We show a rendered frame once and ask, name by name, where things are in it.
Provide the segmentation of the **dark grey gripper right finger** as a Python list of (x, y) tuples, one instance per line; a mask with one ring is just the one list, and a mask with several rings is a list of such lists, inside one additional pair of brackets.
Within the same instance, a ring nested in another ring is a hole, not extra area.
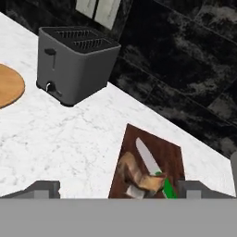
[(179, 198), (233, 199), (233, 196), (209, 189), (200, 181), (178, 181)]

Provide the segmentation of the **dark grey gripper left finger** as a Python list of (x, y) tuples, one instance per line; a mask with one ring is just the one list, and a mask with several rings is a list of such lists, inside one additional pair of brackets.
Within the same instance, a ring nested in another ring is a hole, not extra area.
[(2, 196), (3, 199), (59, 199), (60, 181), (35, 181), (24, 190)]

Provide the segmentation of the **dark brown cutting board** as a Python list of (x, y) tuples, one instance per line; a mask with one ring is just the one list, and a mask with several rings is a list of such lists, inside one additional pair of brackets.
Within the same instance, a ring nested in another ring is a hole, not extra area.
[(118, 162), (108, 197), (129, 199), (166, 198), (162, 193), (163, 189), (156, 194), (141, 192), (138, 191), (135, 187), (130, 186), (119, 175), (118, 163), (120, 158), (126, 152), (131, 152), (135, 156), (139, 168), (143, 173), (150, 174), (136, 148), (135, 142), (137, 138), (141, 138), (144, 144), (150, 150), (156, 163), (162, 169), (162, 173), (167, 174), (167, 178), (174, 188), (175, 193), (177, 194), (178, 180), (185, 180), (181, 148), (174, 143), (170, 143), (147, 131), (141, 130), (131, 124), (128, 124), (124, 133), (120, 153), (118, 156)]

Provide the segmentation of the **round wooden plate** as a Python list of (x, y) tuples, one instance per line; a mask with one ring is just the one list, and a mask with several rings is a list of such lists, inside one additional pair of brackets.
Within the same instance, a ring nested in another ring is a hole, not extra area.
[(0, 64), (0, 108), (16, 102), (25, 92), (25, 82), (14, 69)]

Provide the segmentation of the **grey toaster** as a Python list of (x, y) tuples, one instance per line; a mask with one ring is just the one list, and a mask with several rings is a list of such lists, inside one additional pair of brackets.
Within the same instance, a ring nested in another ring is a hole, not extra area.
[(107, 86), (120, 44), (90, 27), (41, 27), (36, 86), (74, 106)]

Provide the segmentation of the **green-handled knife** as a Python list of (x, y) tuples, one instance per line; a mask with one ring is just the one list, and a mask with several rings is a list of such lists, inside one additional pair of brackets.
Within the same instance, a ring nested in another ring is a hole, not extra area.
[[(147, 148), (147, 146), (144, 144), (141, 138), (136, 139), (136, 148), (143, 159), (144, 164), (146, 165), (146, 168), (148, 169), (149, 173), (151, 175), (160, 175), (162, 173), (162, 169), (160, 166), (156, 163), (152, 153)], [(177, 195), (174, 191), (174, 188), (172, 187), (170, 181), (168, 178), (165, 178), (164, 188), (162, 190), (162, 193), (164, 196), (168, 199), (176, 199)]]

